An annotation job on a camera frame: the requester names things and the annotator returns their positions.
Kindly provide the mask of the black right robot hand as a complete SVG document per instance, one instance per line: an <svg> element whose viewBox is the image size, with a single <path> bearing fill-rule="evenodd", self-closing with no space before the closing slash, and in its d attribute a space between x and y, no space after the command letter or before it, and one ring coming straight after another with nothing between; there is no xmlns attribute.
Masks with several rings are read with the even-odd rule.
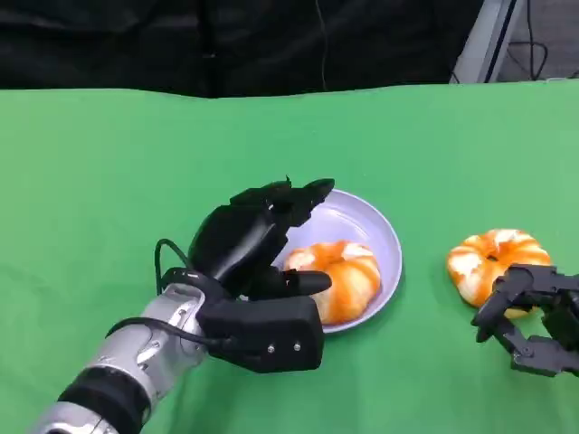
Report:
<svg viewBox="0 0 579 434"><path fill-rule="evenodd" d="M524 336L505 317L516 308L543 311L548 337ZM476 341L498 340L511 356L511 368L554 377L578 374L578 277L566 276L553 266L514 264L493 284L493 292L471 321L478 328Z"/></svg>

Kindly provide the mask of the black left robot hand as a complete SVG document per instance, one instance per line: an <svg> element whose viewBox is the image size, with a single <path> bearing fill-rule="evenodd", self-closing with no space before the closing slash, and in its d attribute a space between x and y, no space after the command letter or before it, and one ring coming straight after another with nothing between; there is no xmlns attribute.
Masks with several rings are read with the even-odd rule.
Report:
<svg viewBox="0 0 579 434"><path fill-rule="evenodd" d="M189 263L232 297L311 296L330 288L331 278L322 271L283 271L273 261L289 229L307 222L334 185L334 179L323 178L294 187L285 179L236 194L204 219L188 249Z"/></svg>

